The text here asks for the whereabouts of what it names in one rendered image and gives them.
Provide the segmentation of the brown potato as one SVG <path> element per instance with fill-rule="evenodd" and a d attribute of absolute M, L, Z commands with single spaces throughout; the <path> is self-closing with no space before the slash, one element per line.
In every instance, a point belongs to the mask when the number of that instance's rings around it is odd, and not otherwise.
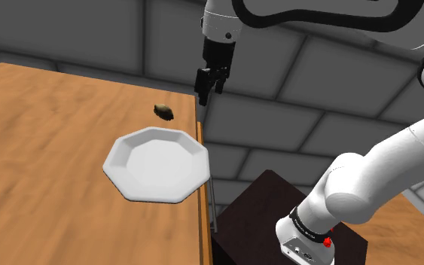
<path fill-rule="evenodd" d="M 154 113 L 161 119 L 166 121 L 171 121 L 174 119 L 174 114 L 172 109 L 168 105 L 164 104 L 155 104 Z"/>

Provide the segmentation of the white octagonal plate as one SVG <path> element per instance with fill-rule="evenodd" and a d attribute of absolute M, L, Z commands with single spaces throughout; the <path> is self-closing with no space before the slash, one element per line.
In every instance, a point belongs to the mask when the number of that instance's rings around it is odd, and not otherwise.
<path fill-rule="evenodd" d="M 181 203 L 211 176 L 202 144 L 184 131 L 154 126 L 118 138 L 102 169 L 131 202 Z"/>

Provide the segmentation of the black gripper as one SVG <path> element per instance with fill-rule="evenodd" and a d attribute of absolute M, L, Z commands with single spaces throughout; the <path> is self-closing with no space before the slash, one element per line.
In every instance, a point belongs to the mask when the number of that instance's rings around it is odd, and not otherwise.
<path fill-rule="evenodd" d="M 197 93 L 199 104 L 206 106 L 210 90 L 215 84 L 215 92 L 222 94 L 224 84 L 230 76 L 230 68 L 236 43 L 221 43 L 205 37 L 203 42 L 204 69 L 197 69 L 194 92 Z"/>

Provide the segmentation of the dark robot stand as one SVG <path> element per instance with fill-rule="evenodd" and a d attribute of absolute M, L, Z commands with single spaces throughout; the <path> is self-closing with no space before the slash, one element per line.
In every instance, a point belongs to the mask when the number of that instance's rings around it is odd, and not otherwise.
<path fill-rule="evenodd" d="M 213 265 L 297 265 L 281 253 L 275 225 L 305 197 L 274 171 L 264 171 L 218 216 Z"/>

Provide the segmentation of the wooden table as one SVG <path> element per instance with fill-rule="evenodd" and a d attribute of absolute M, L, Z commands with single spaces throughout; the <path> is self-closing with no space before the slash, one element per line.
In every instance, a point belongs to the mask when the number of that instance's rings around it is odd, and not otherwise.
<path fill-rule="evenodd" d="M 202 136 L 191 95 L 0 63 L 0 265 L 212 265 L 204 187 L 134 203 L 103 174 L 147 126 Z"/>

